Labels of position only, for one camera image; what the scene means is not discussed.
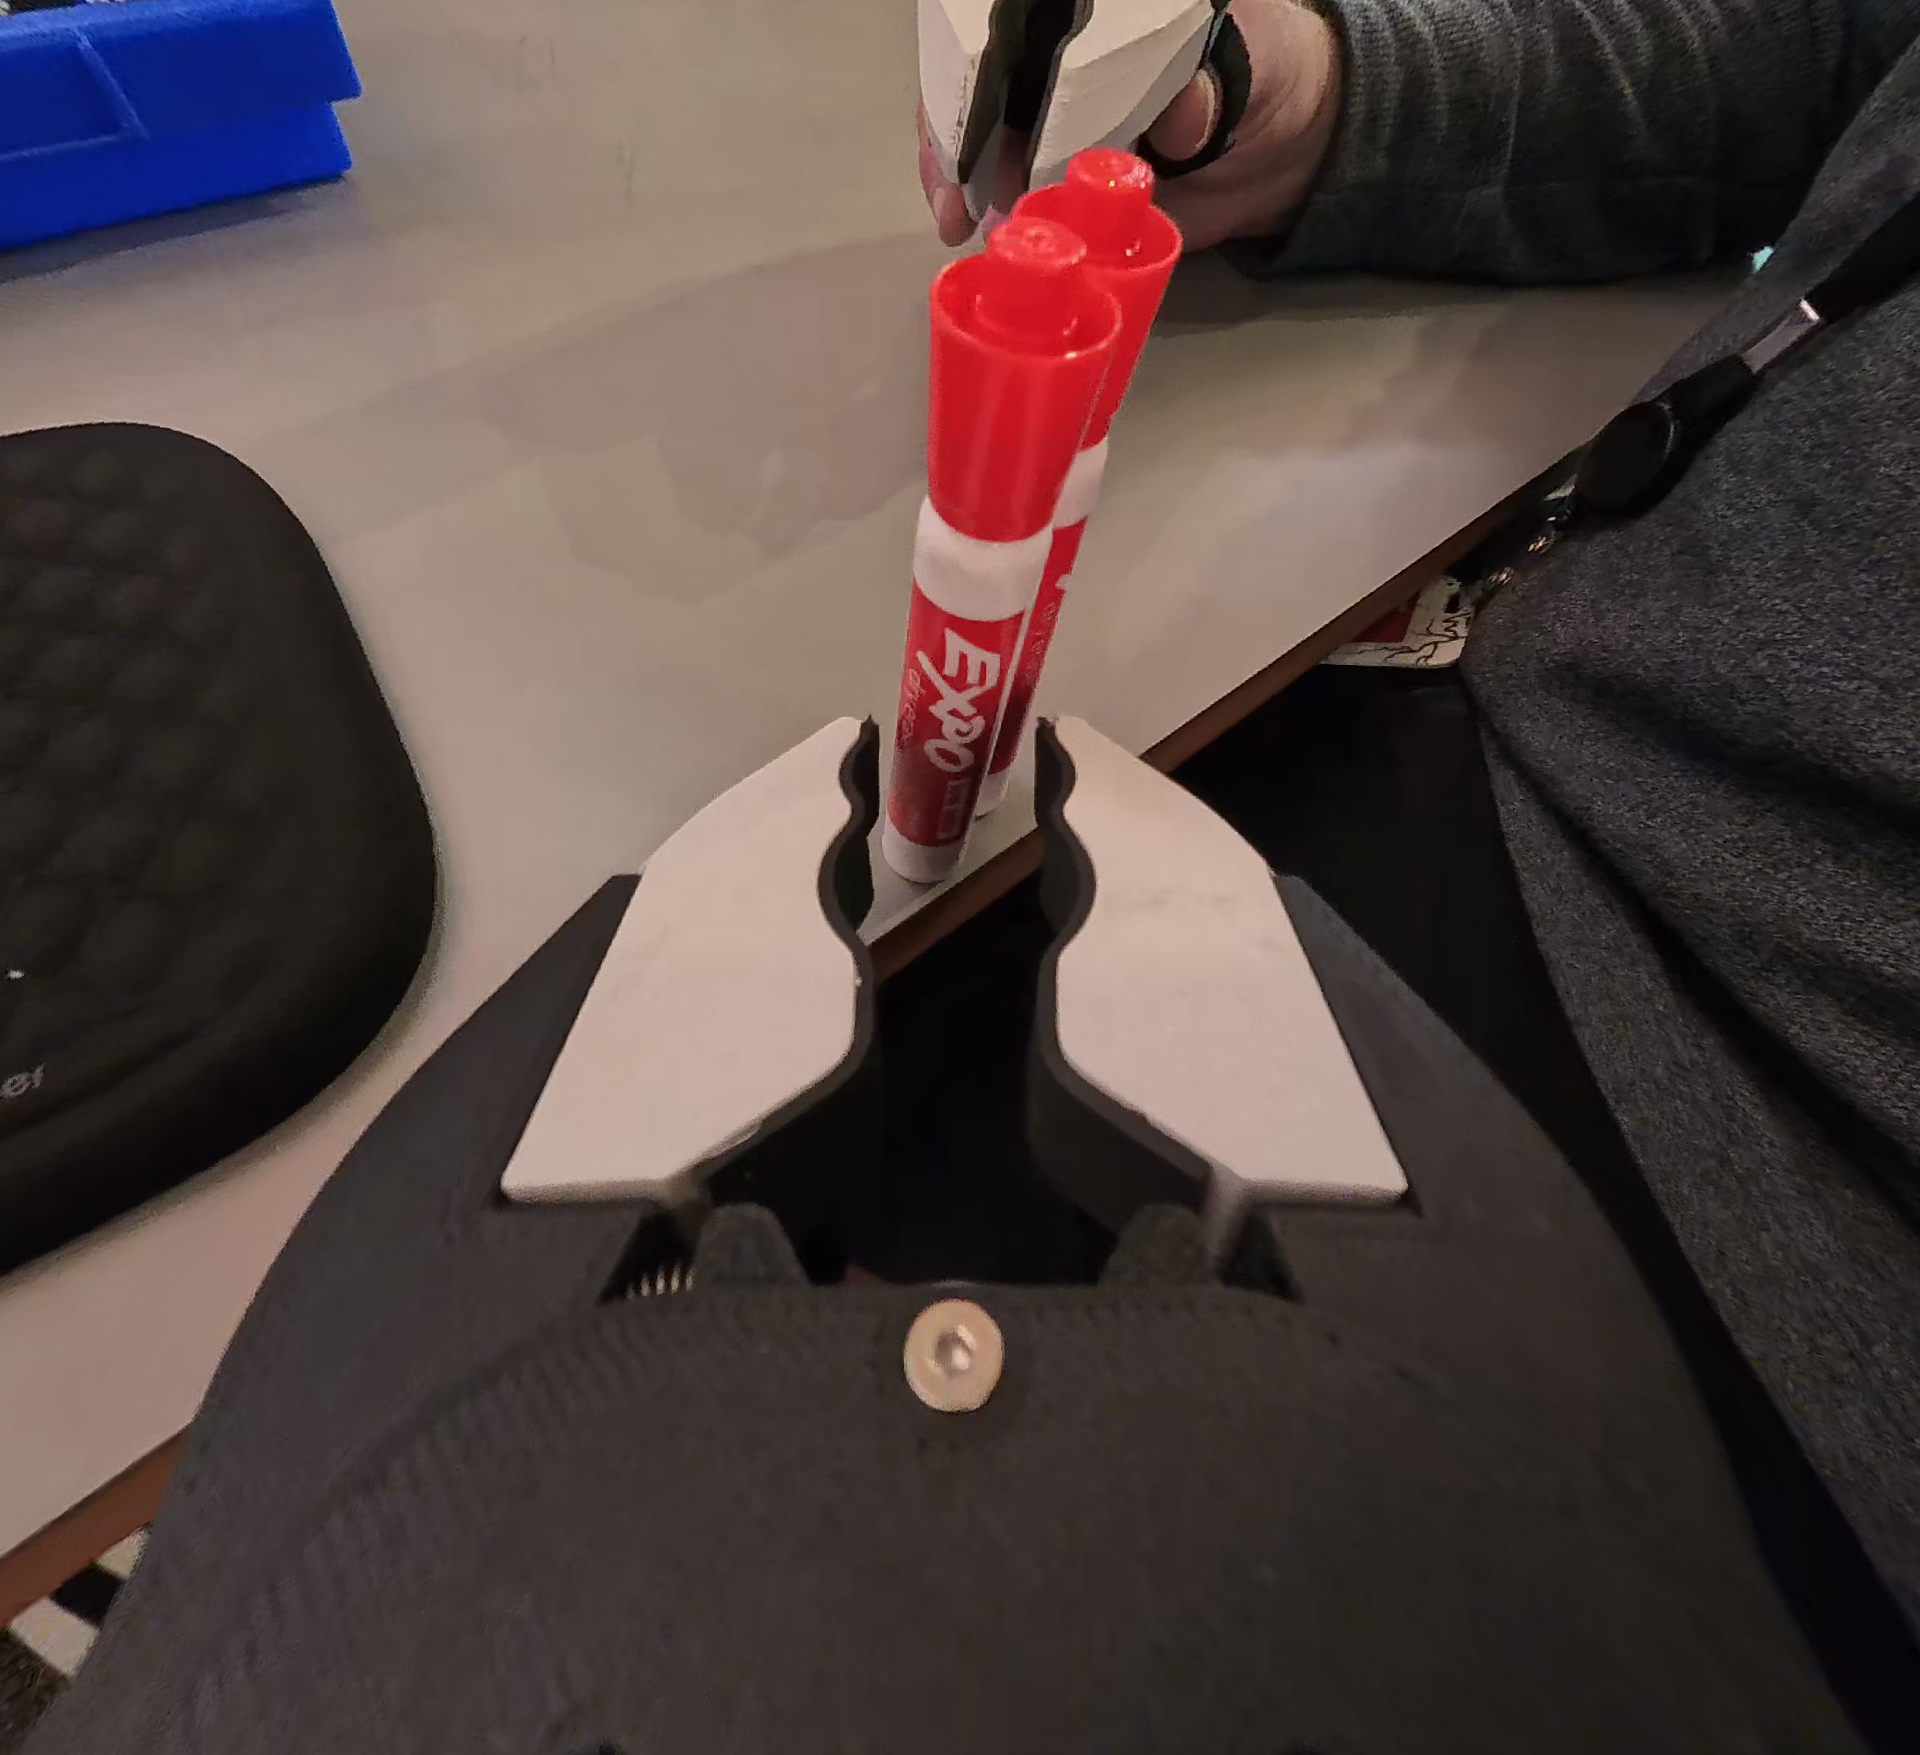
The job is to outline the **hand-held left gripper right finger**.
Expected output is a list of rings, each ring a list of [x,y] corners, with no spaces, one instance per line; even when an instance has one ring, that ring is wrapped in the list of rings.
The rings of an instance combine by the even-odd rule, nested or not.
[[[1035,730],[1040,957],[1025,1133],[1110,1237],[1147,1209],[1227,1260],[1267,1206],[1387,1209],[1403,1170],[1277,874],[1076,715]]]

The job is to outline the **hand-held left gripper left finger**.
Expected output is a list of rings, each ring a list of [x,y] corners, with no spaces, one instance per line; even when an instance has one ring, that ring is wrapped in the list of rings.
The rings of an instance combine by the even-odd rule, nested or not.
[[[759,1204],[847,1254],[881,1127],[866,835],[879,734],[838,715],[650,855],[499,1178],[515,1204]]]

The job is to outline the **red capped marker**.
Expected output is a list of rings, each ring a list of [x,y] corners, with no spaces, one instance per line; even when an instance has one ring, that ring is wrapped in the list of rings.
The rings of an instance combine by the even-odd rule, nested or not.
[[[1098,497],[1110,424],[1183,254],[1181,232],[1156,206],[1153,184],[1153,172],[1140,154],[1095,146],[1073,154],[1058,184],[1028,192],[1016,206],[1019,217],[1040,217],[1082,237],[1088,274],[1113,296],[1122,328],[1054,507],[1051,549],[1025,621],[991,761],[974,803],[977,816],[1000,807],[1020,740],[1031,732],[1049,650]]]
[[[1122,332],[1084,240],[1012,217],[929,293],[926,496],[908,598],[881,855],[948,880],[1053,545],[1068,468]]]

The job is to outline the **person's right forearm grey sleeve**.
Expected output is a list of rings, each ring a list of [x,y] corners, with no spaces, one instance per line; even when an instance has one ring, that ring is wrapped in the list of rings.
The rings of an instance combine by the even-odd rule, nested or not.
[[[1336,123],[1250,272],[1808,267],[1915,199],[1918,0],[1306,1]]]

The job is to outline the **person's right hand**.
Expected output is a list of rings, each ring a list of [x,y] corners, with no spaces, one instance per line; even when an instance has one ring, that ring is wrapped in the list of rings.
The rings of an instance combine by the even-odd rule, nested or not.
[[[1283,235],[1308,199],[1341,110],[1341,43],[1327,14],[1308,0],[1231,0],[1227,14],[1253,71],[1234,137],[1209,164],[1156,187],[1187,254]],[[1185,161],[1207,140],[1218,113],[1218,85],[1201,68],[1151,121],[1142,146]],[[915,131],[919,184],[940,240],[964,245],[974,216],[941,174],[924,113]]]

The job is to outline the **white printed badge card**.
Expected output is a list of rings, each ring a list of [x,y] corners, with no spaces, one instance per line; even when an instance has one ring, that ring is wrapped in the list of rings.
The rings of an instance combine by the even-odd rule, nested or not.
[[[1387,610],[1359,637],[1335,647],[1324,665],[1439,671],[1459,661],[1483,604],[1499,592],[1503,572],[1491,576],[1441,575],[1407,602]]]

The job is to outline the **person's torso grey sweater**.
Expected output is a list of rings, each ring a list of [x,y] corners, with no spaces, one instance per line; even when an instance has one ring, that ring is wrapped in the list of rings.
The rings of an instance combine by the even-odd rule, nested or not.
[[[1649,394],[1858,243],[1770,250]],[[1465,653],[1510,855],[1635,1176],[1860,1559],[1820,1629],[1887,1649],[1860,1685],[1908,1726],[1915,274],[1767,374],[1652,507],[1565,523]]]

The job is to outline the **black padded wrist rest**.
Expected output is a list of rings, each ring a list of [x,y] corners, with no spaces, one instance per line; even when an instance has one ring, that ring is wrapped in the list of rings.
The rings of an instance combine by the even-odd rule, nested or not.
[[[254,1144],[411,989],[416,769],[296,512],[213,443],[2,443],[2,1269]]]

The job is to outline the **black badge reel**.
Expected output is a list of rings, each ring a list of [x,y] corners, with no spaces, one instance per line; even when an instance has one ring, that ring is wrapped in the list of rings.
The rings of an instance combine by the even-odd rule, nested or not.
[[[1578,450],[1566,520],[1632,515],[1684,477],[1703,443],[1731,424],[1767,374],[1804,355],[1844,321],[1884,303],[1918,267],[1918,199],[1910,198],[1762,335],[1603,424]]]

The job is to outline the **blue plastic bin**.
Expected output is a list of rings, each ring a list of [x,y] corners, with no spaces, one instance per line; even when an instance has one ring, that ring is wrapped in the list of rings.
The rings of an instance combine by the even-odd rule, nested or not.
[[[333,0],[78,0],[2,35],[8,250],[351,164],[339,105],[360,82]]]

